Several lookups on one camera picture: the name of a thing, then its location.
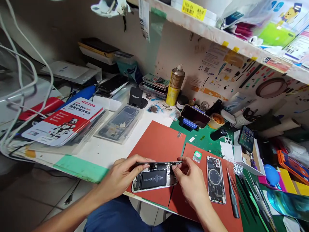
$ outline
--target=panda illustration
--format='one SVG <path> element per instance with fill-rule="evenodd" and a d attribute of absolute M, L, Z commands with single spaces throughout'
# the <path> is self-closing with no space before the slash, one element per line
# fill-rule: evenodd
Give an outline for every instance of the panda illustration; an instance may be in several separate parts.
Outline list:
<path fill-rule="evenodd" d="M 76 127 L 76 123 L 78 122 L 78 119 L 72 118 L 69 122 L 65 122 L 62 125 L 57 126 L 53 129 L 53 131 L 47 135 L 47 137 L 55 137 L 55 139 L 59 139 L 61 136 L 68 134 L 69 132 L 73 131 L 73 128 Z"/>

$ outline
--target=white shelf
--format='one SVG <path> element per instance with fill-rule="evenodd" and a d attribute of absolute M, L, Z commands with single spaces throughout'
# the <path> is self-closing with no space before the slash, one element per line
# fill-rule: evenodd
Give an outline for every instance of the white shelf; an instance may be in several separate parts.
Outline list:
<path fill-rule="evenodd" d="M 292 62 L 287 61 L 281 57 L 277 57 L 263 49 L 253 46 L 252 44 L 235 37 L 225 31 L 219 30 L 213 26 L 209 26 L 202 21 L 184 14 L 181 11 L 174 9 L 173 7 L 162 3 L 158 0 L 145 0 L 149 3 L 149 10 L 155 8 L 166 14 L 166 19 L 172 23 L 175 23 L 195 34 L 198 34 L 210 41 L 218 44 L 224 44 L 229 49 L 237 51 L 237 53 L 244 55 L 248 58 L 252 58 L 257 62 L 266 65 L 272 69 L 275 69 L 281 73 L 286 73 L 288 76 L 302 82 L 309 84 L 309 69 L 294 65 Z M 280 68 L 275 68 L 272 65 L 272 61 L 276 61 Z"/>

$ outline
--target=tile floor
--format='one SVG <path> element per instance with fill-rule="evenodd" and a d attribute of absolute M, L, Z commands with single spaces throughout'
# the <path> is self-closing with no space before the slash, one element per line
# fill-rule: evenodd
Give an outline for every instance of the tile floor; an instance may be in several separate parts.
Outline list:
<path fill-rule="evenodd" d="M 31 172 L 22 176 L 0 192 L 1 230 L 32 231 L 41 222 L 60 213 L 92 189 L 92 183 L 81 180 L 73 194 L 72 202 L 65 205 L 64 202 L 77 181 L 64 177 L 52 177 L 48 182 L 42 182 L 34 178 Z M 130 201 L 142 220 L 149 225 L 156 226 L 171 215 L 136 199 L 130 198 Z M 84 220 L 75 232 L 82 232 L 86 221 Z"/>

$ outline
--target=person's right hand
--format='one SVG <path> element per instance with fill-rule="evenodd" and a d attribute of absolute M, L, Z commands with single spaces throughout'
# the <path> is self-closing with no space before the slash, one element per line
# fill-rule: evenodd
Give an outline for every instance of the person's right hand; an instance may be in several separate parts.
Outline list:
<path fill-rule="evenodd" d="M 179 157 L 182 164 L 172 166 L 183 195 L 190 206 L 197 210 L 198 206 L 211 206 L 202 170 L 188 157 Z"/>

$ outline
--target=red repair mat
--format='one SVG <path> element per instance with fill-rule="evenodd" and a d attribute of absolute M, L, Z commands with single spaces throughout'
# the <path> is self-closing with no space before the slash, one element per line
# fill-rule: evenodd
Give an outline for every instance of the red repair mat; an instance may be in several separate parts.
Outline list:
<path fill-rule="evenodd" d="M 152 121 L 128 157 L 139 154 L 157 162 L 177 161 L 182 154 L 185 138 L 185 134 Z M 132 184 L 127 191 L 165 207 L 168 207 L 173 189 L 168 187 L 133 193 L 131 188 Z"/>
<path fill-rule="evenodd" d="M 215 156 L 203 149 L 200 149 L 190 143 L 187 143 L 183 152 L 183 156 L 193 158 L 194 152 L 199 151 L 202 153 L 202 158 L 201 162 L 198 163 L 196 161 L 193 161 L 195 164 L 199 166 L 200 169 L 202 169 L 203 174 L 204 174 L 204 180 L 206 183 L 206 186 L 208 185 L 208 178 L 207 178 L 207 162 L 206 158 L 207 156 L 212 156 L 215 158 L 219 158 L 218 156 Z M 234 218 L 233 216 L 233 211 L 232 211 L 232 205 L 231 205 L 231 200 L 230 200 L 230 195 L 229 195 L 229 183 L 228 183 L 228 177 L 227 177 L 227 171 L 226 168 L 229 169 L 229 174 L 230 176 L 234 179 L 235 181 L 235 174 L 233 172 L 233 167 L 234 165 L 227 160 L 224 160 L 222 158 L 219 158 L 222 163 L 222 173 L 223 173 L 223 182 L 224 182 L 224 188 L 225 188 L 225 195 L 226 195 L 226 203 L 219 204 L 219 203 L 213 203 L 212 206 L 217 212 L 218 216 L 220 217 L 222 223 L 224 224 L 225 228 L 229 232 L 237 231 L 237 232 L 242 232 L 243 227 L 242 227 L 242 222 L 241 222 L 241 217 L 240 218 Z M 197 218 L 197 215 L 195 211 L 191 208 L 191 206 L 186 202 L 185 197 L 183 196 L 181 186 L 177 184 L 174 187 L 173 194 L 171 197 L 171 202 L 168 206 L 168 208 L 174 212 L 177 212 L 179 215 L 190 218 L 194 221 L 199 221 Z"/>

